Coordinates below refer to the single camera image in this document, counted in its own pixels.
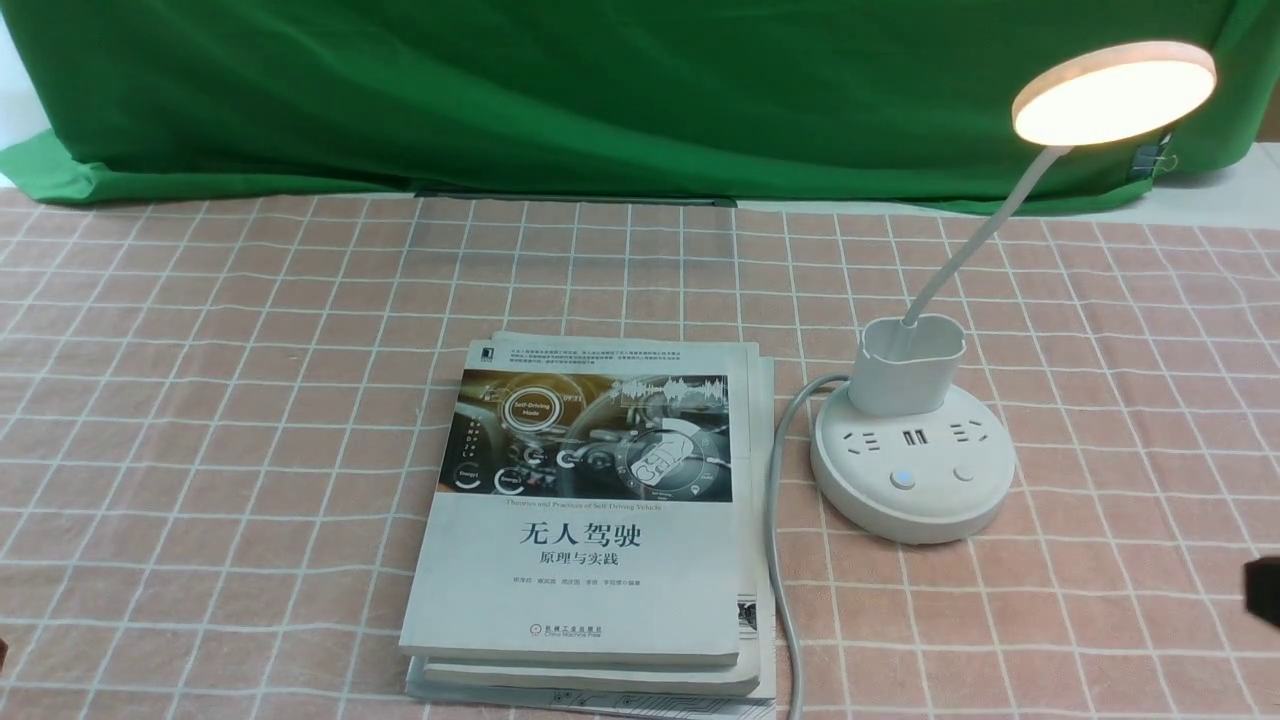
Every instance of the white cable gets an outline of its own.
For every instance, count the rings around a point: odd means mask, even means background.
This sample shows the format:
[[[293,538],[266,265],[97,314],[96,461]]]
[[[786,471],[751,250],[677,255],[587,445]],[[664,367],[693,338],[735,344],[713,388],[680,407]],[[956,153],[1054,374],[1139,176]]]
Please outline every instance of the white cable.
[[[787,428],[791,427],[791,420],[809,397],[824,384],[847,379],[849,375],[824,375],[804,386],[791,405],[782,411],[782,420],[778,421],[778,429],[773,434],[773,451],[769,454],[767,480],[769,484],[764,500],[764,548],[769,560],[769,583],[773,584],[778,616],[782,620],[782,629],[787,633],[787,655],[791,656],[791,712],[787,714],[787,720],[801,720],[804,715],[804,657],[800,655],[800,637],[791,618],[791,606],[787,603],[787,592],[782,585],[782,571],[778,565],[778,489],[782,484],[782,450],[787,443]],[[760,642],[773,642],[773,638],[760,638]]]

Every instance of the white lamp base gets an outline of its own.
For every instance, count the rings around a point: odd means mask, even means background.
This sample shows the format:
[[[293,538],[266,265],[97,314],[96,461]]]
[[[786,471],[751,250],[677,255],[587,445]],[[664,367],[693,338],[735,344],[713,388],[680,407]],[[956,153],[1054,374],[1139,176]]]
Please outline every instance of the white lamp base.
[[[951,386],[932,413],[874,418],[854,407],[847,389],[823,404],[809,450],[818,486],[837,510],[904,544],[963,539],[996,518],[1016,456],[986,405]]]

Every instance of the stack of books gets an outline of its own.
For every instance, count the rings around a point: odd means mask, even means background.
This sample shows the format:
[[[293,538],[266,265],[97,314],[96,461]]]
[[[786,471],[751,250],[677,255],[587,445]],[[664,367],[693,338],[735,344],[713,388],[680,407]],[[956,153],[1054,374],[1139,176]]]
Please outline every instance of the stack of books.
[[[472,343],[399,639],[407,692],[773,716],[772,437],[754,343]]]

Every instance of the checkered tablecloth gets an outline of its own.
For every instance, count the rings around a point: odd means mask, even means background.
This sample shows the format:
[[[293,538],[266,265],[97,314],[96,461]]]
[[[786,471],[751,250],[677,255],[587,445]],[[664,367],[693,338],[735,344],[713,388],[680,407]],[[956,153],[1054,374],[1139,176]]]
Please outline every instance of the checkered tablecloth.
[[[399,696],[467,342],[755,341],[782,404],[975,224],[0,193],[0,717],[548,715]],[[1011,222],[932,306],[1019,452],[969,542],[860,533],[799,421],[781,547],[812,716],[1280,716],[1280,632],[1240,601],[1280,552],[1276,263],[1276,232]]]

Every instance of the green backdrop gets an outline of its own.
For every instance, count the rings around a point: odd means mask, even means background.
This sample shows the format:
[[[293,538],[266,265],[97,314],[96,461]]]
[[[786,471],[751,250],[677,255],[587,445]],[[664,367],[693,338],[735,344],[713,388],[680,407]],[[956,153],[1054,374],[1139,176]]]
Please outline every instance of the green backdrop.
[[[1009,105],[1105,45],[1187,40],[1220,86],[1176,169],[1238,160],[1280,74],[1268,0],[0,0],[52,131],[37,200],[367,190],[893,199],[982,210],[1037,152]],[[1068,155],[1097,209],[1153,137]]]

